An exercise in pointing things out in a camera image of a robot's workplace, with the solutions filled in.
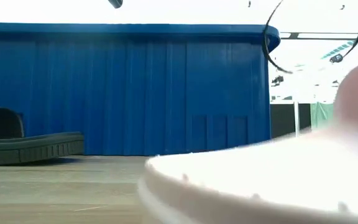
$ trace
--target white object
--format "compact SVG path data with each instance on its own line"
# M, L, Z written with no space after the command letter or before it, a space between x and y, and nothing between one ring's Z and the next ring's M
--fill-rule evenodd
M139 181L145 223L358 224L357 89L358 67L327 129L148 160Z

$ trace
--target blue booth wall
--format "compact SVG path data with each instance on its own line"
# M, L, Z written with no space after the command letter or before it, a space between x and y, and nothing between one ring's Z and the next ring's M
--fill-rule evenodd
M270 138L262 26L0 24L0 106L26 136L156 155ZM269 27L269 49L280 39Z

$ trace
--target dark gray seat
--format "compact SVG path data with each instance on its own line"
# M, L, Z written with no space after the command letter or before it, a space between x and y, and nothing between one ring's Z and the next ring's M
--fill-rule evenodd
M83 151L84 137L79 132L25 138L21 116L0 108L0 165L83 154Z

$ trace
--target metal beam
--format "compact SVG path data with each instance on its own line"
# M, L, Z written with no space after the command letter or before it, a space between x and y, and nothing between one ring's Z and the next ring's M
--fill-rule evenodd
M355 40L358 33L282 32L282 40Z

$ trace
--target white ceiling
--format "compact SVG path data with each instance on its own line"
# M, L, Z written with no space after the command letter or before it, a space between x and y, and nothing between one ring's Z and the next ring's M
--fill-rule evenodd
M322 56L333 49L345 44L346 40L282 40L280 45L270 54L276 58L276 62L287 70L291 70L296 64L305 64L305 70L316 72L321 67L330 66L329 58L320 60ZM349 71L358 65L358 45L341 62L343 70ZM275 69L270 65L271 77L275 76Z
M278 0L0 0L0 22L264 24ZM271 24L282 32L356 32L358 0L284 0Z

